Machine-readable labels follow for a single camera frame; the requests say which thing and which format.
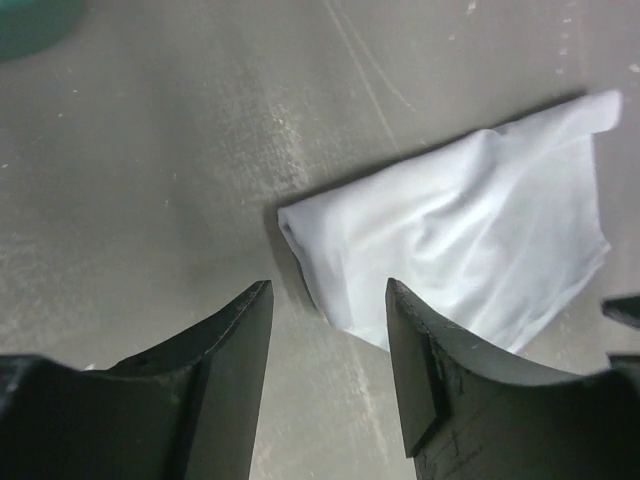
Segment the white underwear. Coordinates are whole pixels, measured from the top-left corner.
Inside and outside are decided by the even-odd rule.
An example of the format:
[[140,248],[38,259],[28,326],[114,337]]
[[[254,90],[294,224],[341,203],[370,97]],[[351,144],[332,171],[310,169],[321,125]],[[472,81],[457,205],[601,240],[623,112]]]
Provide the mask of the white underwear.
[[281,208],[316,308],[387,349],[395,279],[482,339],[521,350],[605,261],[594,139],[622,106],[616,90],[585,95]]

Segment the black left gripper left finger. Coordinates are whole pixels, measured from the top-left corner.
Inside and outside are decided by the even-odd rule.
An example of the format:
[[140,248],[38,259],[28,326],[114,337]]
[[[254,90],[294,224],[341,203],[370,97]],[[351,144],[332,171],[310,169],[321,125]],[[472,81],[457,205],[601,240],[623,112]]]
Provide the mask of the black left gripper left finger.
[[1,359],[5,479],[245,479],[273,320],[269,281],[106,370]]

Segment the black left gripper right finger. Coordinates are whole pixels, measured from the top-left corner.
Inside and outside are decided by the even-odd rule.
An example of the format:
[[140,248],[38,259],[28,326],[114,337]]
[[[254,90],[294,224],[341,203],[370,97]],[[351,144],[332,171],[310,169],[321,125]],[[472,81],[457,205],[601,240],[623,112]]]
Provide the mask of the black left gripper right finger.
[[420,479],[635,479],[639,358],[576,375],[503,350],[386,289],[406,455]]

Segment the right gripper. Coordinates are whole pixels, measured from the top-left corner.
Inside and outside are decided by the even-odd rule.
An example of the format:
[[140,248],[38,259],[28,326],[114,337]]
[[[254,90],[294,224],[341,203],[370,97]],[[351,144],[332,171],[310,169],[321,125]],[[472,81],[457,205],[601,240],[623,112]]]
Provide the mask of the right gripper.
[[640,329],[640,296],[632,295],[605,299],[602,302],[604,316],[635,330]]

